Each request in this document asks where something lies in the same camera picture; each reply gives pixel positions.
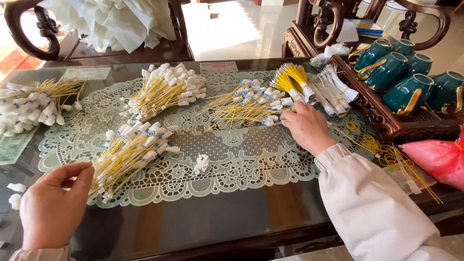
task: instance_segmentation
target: wooden chair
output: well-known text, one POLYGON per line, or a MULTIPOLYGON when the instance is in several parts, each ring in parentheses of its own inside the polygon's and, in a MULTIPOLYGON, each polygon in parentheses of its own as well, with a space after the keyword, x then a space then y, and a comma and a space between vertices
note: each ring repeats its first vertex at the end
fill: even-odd
MULTIPOLYGON (((362 0, 300 0, 298 14, 293 26, 287 29, 282 44, 282 57, 311 57, 324 52, 327 45, 335 43, 343 25, 343 18, 368 19, 374 22, 380 16, 387 0, 372 0, 367 7, 364 17, 356 17, 358 6, 362 0), (320 7, 317 15, 311 15, 313 5, 320 7), (333 23, 334 26, 330 34, 325 31, 327 25, 333 23)), ((405 19, 400 22, 399 30, 403 32, 402 39, 409 39, 411 33, 417 31, 416 12, 426 13, 435 16, 439 20, 436 33, 423 43, 416 43, 414 50, 425 50, 436 45, 448 31, 450 27, 450 16, 447 13, 434 7, 426 7, 409 2, 408 0, 395 0, 400 5, 409 9, 405 14, 405 19)), ((384 38, 390 42, 395 42, 391 36, 384 34, 384 38)), ((372 43, 374 39, 359 37, 356 43, 349 43, 354 50, 365 47, 372 43)))
POLYGON ((87 48, 85 43, 80 42, 77 33, 65 36, 60 44, 55 35, 58 33, 56 22, 45 13, 44 8, 37 6, 41 1, 17 0, 7 2, 5 20, 16 44, 27 54, 47 61, 44 67, 194 61, 192 51, 188 45, 187 28, 180 6, 181 1, 179 0, 168 0, 177 39, 169 41, 162 38, 155 48, 140 46, 132 53, 111 51, 109 48, 105 53, 97 52, 93 48, 87 48), (34 9, 36 14, 40 35, 49 40, 48 51, 40 50, 34 46, 21 28, 21 14, 31 8, 34 9))

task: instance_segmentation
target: lace table runner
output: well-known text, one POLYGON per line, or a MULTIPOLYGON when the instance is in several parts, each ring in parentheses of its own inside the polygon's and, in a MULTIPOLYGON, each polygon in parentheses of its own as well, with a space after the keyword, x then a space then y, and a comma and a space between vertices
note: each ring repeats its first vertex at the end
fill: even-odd
MULTIPOLYGON (((230 92, 244 78, 259 79, 267 86, 275 71, 205 74, 208 97, 230 92)), ((119 115, 125 105, 120 97, 131 97, 142 86, 142 79, 117 83, 95 91, 83 98, 82 111, 64 113, 66 125, 53 125, 39 145, 39 169, 48 171, 56 166, 73 162, 94 162, 102 152, 107 130, 116 130, 127 119, 119 115)), ((266 127, 251 125, 242 128, 220 125, 211 128, 210 113, 199 113, 206 106, 199 100, 189 106, 175 106, 160 113, 151 123, 179 125, 180 129, 169 138, 170 146, 179 146, 181 152, 163 153, 162 156, 135 174, 108 203, 97 196, 90 204, 111 208, 118 204, 145 205, 150 202, 174 201, 210 193, 233 192, 238 189, 257 189, 264 185, 282 185, 288 182, 308 181, 317 173, 314 157, 299 147, 290 131, 282 125, 266 127), (199 154, 210 156, 206 173, 193 176, 193 167, 199 154)), ((344 118, 330 118, 338 128, 345 130, 357 142, 369 132, 360 112, 351 111, 344 118), (346 121, 354 121, 361 131, 350 133, 346 121)), ((342 141, 352 152, 359 147, 344 136, 330 131, 333 138, 342 141)))

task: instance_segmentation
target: white sleeve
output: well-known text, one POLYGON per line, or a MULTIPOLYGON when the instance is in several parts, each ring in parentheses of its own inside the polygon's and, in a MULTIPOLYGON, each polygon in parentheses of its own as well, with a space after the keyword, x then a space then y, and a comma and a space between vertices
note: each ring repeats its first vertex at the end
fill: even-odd
POLYGON ((342 144, 316 158, 329 217, 355 260, 457 260, 435 225, 393 179, 342 144))

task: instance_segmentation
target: green cup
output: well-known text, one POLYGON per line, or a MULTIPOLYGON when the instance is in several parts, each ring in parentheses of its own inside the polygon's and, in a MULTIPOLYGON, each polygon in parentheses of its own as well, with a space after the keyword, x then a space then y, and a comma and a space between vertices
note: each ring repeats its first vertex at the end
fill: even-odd
POLYGON ((462 91, 464 76, 458 72, 447 71, 432 77, 435 81, 427 105, 437 112, 443 114, 455 113, 462 110, 462 91), (450 105, 456 103, 456 109, 451 111, 450 105))
POLYGON ((358 72, 358 79, 374 91, 385 92, 404 70, 407 58, 397 52, 391 52, 380 58, 375 64, 364 67, 358 72))
POLYGON ((392 44, 392 52, 399 52, 408 57, 414 52, 415 43, 406 39, 399 39, 392 44))
POLYGON ((407 78, 414 75, 415 73, 429 74, 432 68, 432 58, 425 54, 415 53, 408 57, 408 61, 405 64, 404 72, 401 78, 407 78))
POLYGON ((407 116, 425 103, 434 84, 432 78, 416 73, 397 83, 382 99, 396 115, 407 116))
POLYGON ((355 71, 359 72, 362 68, 373 65, 380 57, 384 57, 389 54, 391 52, 391 47, 392 44, 385 40, 375 40, 366 48, 350 53, 350 55, 348 55, 348 63, 353 66, 355 71), (353 55, 360 52, 362 53, 356 61, 349 61, 353 55))

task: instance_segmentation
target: wooden tray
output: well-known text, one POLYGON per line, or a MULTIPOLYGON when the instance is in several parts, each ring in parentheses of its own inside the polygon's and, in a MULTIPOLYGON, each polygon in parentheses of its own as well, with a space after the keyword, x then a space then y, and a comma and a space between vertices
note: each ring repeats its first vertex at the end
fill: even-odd
POLYGON ((459 126, 464 124, 464 119, 437 113, 440 117, 438 120, 423 109, 414 110, 409 117, 397 117, 376 92, 369 89, 364 81, 357 79, 357 73, 340 56, 332 56, 329 63, 344 71, 339 74, 340 80, 359 92, 359 98, 354 104, 361 108, 372 128, 380 131, 376 139, 382 144, 402 144, 426 139, 455 140, 458 137, 459 126))

